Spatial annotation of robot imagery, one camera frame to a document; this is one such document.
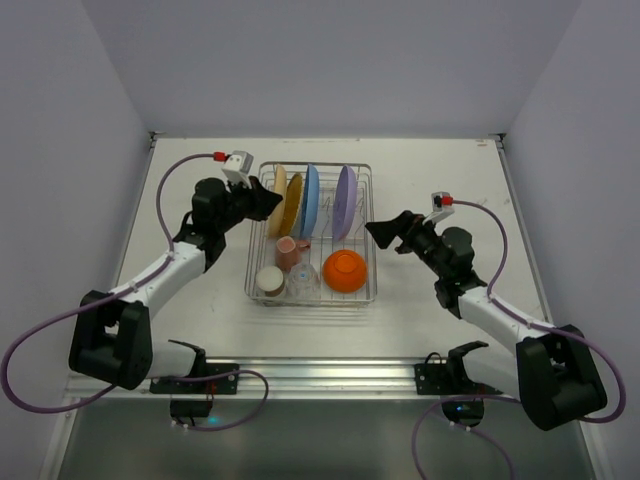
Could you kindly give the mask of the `green woven pattern plate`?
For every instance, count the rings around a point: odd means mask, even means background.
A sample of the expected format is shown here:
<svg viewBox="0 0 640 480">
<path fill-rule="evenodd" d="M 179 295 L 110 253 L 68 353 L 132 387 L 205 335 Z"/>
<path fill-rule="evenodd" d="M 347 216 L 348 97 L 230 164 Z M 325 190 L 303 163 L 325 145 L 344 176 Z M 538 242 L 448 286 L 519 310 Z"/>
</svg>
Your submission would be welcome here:
<svg viewBox="0 0 640 480">
<path fill-rule="evenodd" d="M 283 219 L 279 229 L 280 236 L 290 235 L 296 223 L 303 196 L 304 180 L 300 173 L 295 173 L 286 190 Z"/>
</svg>

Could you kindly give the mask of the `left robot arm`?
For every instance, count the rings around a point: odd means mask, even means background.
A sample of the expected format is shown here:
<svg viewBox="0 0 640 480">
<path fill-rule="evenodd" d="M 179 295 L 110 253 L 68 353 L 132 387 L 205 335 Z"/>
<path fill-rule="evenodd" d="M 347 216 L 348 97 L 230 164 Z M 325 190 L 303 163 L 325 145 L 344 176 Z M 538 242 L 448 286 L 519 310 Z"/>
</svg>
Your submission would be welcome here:
<svg viewBox="0 0 640 480">
<path fill-rule="evenodd" d="M 217 178 L 199 181 L 167 252 L 128 283 L 84 296 L 68 357 L 70 369 L 127 390 L 146 379 L 193 382 L 204 370 L 203 349 L 175 340 L 155 342 L 151 322 L 214 265 L 229 230 L 246 219 L 266 220 L 282 200 L 256 177 L 237 184 Z"/>
</svg>

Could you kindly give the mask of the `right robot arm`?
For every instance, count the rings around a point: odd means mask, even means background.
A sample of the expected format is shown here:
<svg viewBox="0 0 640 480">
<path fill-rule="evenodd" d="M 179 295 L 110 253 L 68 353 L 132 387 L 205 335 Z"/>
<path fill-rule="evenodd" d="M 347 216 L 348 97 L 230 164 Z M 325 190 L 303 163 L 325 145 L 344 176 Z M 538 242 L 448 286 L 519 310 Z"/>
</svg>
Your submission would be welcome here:
<svg viewBox="0 0 640 480">
<path fill-rule="evenodd" d="M 548 431 L 603 409 L 607 394 L 582 333 L 572 325 L 554 329 L 535 320 L 516 320 L 490 299 L 476 274 L 472 235 L 459 227 L 437 233 L 432 220 L 404 211 L 365 228 L 386 249 L 400 239 L 399 254 L 415 254 L 438 277 L 440 305 L 498 341 L 515 357 L 516 371 L 486 383 L 520 401 L 529 419 Z"/>
</svg>

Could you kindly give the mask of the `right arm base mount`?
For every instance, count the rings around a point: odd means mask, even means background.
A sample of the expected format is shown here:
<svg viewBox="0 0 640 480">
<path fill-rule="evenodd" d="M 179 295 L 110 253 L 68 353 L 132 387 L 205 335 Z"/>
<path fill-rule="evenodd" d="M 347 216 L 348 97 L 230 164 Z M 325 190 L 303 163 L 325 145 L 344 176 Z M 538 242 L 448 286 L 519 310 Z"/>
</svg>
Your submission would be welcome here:
<svg viewBox="0 0 640 480">
<path fill-rule="evenodd" d="M 496 393 L 492 387 L 471 380 L 463 362 L 471 351 L 486 347 L 486 342 L 474 341 L 451 349 L 446 356 L 431 352 L 424 361 L 414 365 L 416 393 L 422 396 Z M 485 408 L 482 399 L 455 400 L 444 403 L 441 411 L 454 424 L 473 428 L 481 423 Z"/>
</svg>

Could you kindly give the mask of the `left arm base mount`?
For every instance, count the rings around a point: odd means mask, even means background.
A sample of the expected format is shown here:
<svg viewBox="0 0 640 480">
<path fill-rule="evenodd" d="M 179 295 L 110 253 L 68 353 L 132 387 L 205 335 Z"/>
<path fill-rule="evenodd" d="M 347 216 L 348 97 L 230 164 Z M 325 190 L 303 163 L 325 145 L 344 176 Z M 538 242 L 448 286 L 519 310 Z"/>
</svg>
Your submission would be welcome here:
<svg viewBox="0 0 640 480">
<path fill-rule="evenodd" d="M 172 419 L 195 424 L 209 416 L 213 400 L 220 395 L 235 395 L 239 365 L 236 363 L 205 362 L 184 378 L 168 377 L 153 380 L 149 391 L 155 395 L 169 395 Z"/>
</svg>

